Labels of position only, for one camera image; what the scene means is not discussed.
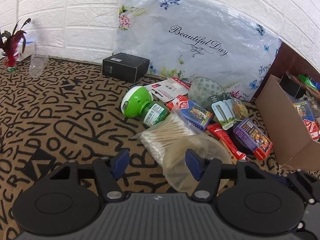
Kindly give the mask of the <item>red toothpaste tube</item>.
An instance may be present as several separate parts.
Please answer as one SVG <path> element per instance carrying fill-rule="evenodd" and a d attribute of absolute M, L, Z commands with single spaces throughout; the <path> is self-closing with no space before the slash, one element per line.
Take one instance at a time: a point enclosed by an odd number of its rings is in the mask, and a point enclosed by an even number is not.
<path fill-rule="evenodd" d="M 222 128 L 220 124 L 215 123 L 212 125 L 208 125 L 207 129 L 208 131 L 210 131 L 210 133 L 212 133 L 212 135 L 217 137 L 226 145 L 226 147 L 231 151 L 236 160 L 246 160 L 246 155 L 236 148 L 234 143 L 231 141 L 228 133 Z"/>

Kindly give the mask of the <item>bag of cotton swabs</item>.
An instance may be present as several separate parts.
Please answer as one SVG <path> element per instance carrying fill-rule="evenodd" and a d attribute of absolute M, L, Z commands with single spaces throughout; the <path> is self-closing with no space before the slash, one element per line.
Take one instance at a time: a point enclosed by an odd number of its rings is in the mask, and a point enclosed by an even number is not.
<path fill-rule="evenodd" d="M 162 166 L 165 152 L 175 140 L 195 134 L 195 130 L 188 122 L 177 113 L 171 113 L 164 121 L 138 133 L 133 138 L 140 141 L 157 164 Z"/>

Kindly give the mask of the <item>blue red playing card box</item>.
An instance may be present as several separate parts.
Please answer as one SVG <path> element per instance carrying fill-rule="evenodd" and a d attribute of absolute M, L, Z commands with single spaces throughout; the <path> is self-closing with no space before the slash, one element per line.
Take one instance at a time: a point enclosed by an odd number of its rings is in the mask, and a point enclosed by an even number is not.
<path fill-rule="evenodd" d="M 198 129 L 204 131 L 213 118 L 213 113 L 189 100 L 183 95 L 178 95 L 174 100 L 167 103 L 168 109 L 178 106 L 182 115 Z"/>

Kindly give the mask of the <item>purple red playing card box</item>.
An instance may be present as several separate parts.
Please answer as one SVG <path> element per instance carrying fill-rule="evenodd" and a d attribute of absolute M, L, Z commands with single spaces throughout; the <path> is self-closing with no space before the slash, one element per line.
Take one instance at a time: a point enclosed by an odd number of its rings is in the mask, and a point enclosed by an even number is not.
<path fill-rule="evenodd" d="M 260 161 L 272 150 L 272 141 L 249 118 L 238 123 L 233 133 Z"/>

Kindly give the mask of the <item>brown cardboard box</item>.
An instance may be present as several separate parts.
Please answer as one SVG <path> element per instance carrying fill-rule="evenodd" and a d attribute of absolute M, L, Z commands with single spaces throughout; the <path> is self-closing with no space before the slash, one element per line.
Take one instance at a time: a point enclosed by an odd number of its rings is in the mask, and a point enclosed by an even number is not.
<path fill-rule="evenodd" d="M 270 75 L 255 101 L 278 165 L 284 170 L 319 170 L 319 142 L 314 141 L 280 79 Z"/>

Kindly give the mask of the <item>green white blister pack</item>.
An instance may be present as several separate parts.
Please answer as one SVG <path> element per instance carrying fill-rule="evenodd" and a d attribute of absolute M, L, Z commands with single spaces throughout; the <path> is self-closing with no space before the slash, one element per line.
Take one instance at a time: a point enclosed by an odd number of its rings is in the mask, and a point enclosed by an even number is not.
<path fill-rule="evenodd" d="M 212 103 L 212 110 L 224 130 L 230 129 L 238 120 L 233 111 L 232 99 Z"/>

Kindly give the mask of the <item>green mosquito repellent bottle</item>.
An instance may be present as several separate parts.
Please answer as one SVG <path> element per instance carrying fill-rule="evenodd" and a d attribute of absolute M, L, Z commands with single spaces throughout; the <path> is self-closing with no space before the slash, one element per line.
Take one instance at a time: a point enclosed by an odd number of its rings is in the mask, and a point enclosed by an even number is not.
<path fill-rule="evenodd" d="M 152 93 L 144 86 L 135 86 L 124 95 L 120 109 L 127 118 L 140 116 L 148 127 L 164 121 L 170 114 L 167 107 L 153 99 Z"/>

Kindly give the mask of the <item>card box inside carton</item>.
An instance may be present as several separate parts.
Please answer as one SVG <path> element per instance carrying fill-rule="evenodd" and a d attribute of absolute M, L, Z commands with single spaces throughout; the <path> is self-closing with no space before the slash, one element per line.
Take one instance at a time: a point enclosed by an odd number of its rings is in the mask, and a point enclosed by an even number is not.
<path fill-rule="evenodd" d="M 293 106 L 300 115 L 312 139 L 317 141 L 319 139 L 319 127 L 309 103 L 307 101 L 301 101 L 293 103 Z"/>

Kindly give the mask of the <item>clear patterned tape roll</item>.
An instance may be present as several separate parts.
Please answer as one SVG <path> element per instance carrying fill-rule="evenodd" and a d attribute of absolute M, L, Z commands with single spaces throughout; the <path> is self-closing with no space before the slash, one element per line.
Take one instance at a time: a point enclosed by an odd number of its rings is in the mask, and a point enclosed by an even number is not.
<path fill-rule="evenodd" d="M 212 97 L 222 95 L 225 92 L 225 89 L 216 81 L 197 76 L 193 78 L 191 83 L 188 99 L 202 108 L 212 111 Z"/>

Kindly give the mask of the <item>white red blister card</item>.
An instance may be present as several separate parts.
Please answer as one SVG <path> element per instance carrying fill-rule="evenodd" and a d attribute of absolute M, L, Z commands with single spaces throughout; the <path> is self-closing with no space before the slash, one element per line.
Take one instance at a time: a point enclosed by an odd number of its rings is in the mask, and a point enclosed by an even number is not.
<path fill-rule="evenodd" d="M 178 95 L 186 95 L 190 86 L 176 77 L 171 77 L 164 81 L 147 85 L 146 89 L 163 103 L 167 103 L 174 100 Z"/>

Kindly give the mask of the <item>black cardboard box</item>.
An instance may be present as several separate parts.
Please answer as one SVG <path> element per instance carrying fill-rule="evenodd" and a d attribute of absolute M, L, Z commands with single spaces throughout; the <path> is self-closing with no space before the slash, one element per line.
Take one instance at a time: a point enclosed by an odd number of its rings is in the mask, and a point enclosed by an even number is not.
<path fill-rule="evenodd" d="M 102 74 L 129 83 L 136 83 L 147 73 L 149 63 L 149 59 L 117 53 L 103 59 Z"/>

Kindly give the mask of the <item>dark brown wooden board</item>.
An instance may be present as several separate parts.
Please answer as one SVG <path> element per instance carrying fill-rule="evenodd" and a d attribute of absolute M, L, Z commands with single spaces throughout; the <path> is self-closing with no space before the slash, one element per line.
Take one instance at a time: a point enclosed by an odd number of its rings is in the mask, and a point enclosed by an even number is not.
<path fill-rule="evenodd" d="M 268 70 L 261 85 L 255 92 L 253 98 L 256 99 L 259 96 L 270 75 L 274 75 L 281 79 L 283 75 L 286 75 L 286 72 L 289 72 L 294 76 L 298 76 L 299 74 L 306 74 L 307 76 L 312 77 L 312 79 L 314 79 L 317 83 L 319 83 L 319 71 L 306 59 L 304 59 L 291 47 L 283 42 L 279 48 L 274 62 Z"/>

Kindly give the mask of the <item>clear plastic cup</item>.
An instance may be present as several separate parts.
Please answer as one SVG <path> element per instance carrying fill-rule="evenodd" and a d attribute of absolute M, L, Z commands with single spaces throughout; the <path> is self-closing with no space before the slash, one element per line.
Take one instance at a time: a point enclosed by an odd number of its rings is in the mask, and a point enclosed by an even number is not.
<path fill-rule="evenodd" d="M 43 50 L 35 51 L 30 58 L 29 74 L 31 77 L 40 77 L 48 63 L 48 54 Z"/>

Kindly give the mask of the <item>white floral plastic bag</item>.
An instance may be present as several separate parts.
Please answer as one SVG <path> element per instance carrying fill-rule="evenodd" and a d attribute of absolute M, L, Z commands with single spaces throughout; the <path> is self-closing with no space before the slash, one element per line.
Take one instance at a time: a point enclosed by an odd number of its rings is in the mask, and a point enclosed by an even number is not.
<path fill-rule="evenodd" d="M 207 0 L 119 0 L 113 51 L 150 60 L 149 73 L 202 76 L 251 100 L 281 40 L 242 13 Z"/>

